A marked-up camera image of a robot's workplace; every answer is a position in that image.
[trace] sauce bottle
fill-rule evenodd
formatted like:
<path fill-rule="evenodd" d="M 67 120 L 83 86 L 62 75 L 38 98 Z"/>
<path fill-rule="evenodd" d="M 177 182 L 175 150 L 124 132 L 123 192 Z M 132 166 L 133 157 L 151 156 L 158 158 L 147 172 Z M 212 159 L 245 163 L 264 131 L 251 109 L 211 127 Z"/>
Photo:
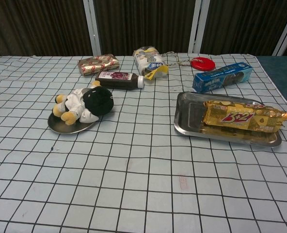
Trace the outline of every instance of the sauce bottle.
<path fill-rule="evenodd" d="M 102 86 L 132 90 L 144 87 L 144 77 L 134 73 L 102 71 L 95 78 Z"/>

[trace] plush doll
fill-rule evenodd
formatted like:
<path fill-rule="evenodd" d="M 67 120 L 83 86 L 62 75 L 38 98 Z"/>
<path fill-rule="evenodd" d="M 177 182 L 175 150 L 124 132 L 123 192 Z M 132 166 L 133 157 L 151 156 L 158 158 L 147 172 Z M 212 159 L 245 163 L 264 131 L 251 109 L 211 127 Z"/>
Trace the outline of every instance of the plush doll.
<path fill-rule="evenodd" d="M 73 90 L 68 96 L 58 95 L 55 102 L 53 114 L 66 125 L 72 125 L 78 119 L 82 123 L 92 123 L 113 108 L 111 92 L 100 86 L 99 81 L 94 81 L 91 88 Z"/>

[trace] blue surface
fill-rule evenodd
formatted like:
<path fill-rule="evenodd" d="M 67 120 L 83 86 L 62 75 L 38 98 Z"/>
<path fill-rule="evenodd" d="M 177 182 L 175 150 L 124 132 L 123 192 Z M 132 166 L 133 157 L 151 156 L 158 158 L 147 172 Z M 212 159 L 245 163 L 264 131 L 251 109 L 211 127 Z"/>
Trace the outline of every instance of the blue surface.
<path fill-rule="evenodd" d="M 257 59 L 287 100 L 287 56 L 257 56 Z"/>

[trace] red round object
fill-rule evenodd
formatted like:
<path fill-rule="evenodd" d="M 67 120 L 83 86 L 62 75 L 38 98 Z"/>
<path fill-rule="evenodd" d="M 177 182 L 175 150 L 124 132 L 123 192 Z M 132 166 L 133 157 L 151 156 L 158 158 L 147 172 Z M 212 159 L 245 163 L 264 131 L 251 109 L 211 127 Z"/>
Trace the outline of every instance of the red round object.
<path fill-rule="evenodd" d="M 201 71 L 211 71 L 216 67 L 216 64 L 206 57 L 195 57 L 191 60 L 191 66 Z"/>

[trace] rectangular stainless steel tray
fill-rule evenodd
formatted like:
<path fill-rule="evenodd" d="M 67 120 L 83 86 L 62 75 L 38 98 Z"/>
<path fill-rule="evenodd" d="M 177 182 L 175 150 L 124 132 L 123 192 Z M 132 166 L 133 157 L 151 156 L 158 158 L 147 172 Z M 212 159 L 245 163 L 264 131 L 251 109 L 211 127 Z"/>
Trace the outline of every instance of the rectangular stainless steel tray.
<path fill-rule="evenodd" d="M 204 124 L 202 122 L 206 111 L 204 102 L 208 100 L 262 104 L 256 100 L 239 97 L 182 92 L 177 97 L 177 107 L 174 119 L 176 130 L 189 136 L 205 137 L 257 146 L 277 147 L 281 144 L 282 140 L 278 132 L 263 133 Z"/>

